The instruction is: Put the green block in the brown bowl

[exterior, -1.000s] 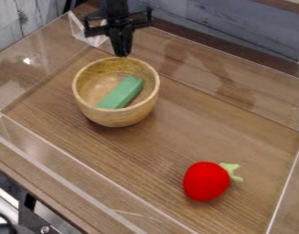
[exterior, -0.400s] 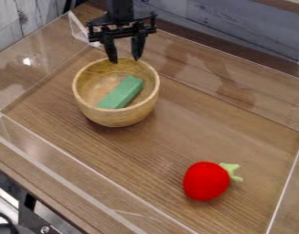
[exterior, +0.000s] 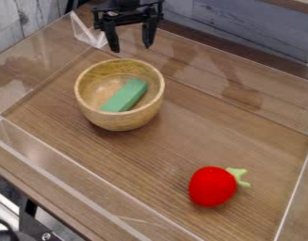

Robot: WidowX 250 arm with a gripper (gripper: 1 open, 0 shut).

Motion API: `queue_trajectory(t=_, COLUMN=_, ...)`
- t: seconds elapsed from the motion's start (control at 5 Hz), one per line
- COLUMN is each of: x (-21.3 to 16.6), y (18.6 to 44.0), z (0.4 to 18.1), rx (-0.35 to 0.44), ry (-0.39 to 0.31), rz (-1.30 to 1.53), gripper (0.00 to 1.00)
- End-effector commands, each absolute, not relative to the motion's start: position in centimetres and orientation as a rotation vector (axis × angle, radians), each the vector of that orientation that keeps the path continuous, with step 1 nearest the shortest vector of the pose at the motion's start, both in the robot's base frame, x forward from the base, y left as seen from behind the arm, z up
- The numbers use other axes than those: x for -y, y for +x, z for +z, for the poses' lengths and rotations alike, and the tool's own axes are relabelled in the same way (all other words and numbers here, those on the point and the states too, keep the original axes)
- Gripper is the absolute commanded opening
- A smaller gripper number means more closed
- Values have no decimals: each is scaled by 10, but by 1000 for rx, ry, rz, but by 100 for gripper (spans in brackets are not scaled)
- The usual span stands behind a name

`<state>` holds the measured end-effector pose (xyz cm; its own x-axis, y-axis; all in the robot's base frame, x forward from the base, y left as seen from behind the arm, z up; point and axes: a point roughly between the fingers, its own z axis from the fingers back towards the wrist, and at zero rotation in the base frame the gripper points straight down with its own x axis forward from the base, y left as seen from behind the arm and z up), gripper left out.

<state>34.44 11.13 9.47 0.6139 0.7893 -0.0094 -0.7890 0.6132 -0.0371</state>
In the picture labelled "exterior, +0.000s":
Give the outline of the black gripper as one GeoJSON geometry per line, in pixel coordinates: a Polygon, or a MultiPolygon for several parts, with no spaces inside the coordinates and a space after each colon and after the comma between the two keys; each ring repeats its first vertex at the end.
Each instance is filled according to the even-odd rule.
{"type": "Polygon", "coordinates": [[[104,0],[92,7],[93,28],[104,31],[110,51],[120,51],[116,26],[142,24],[142,45],[153,44],[165,0],[104,0]]]}

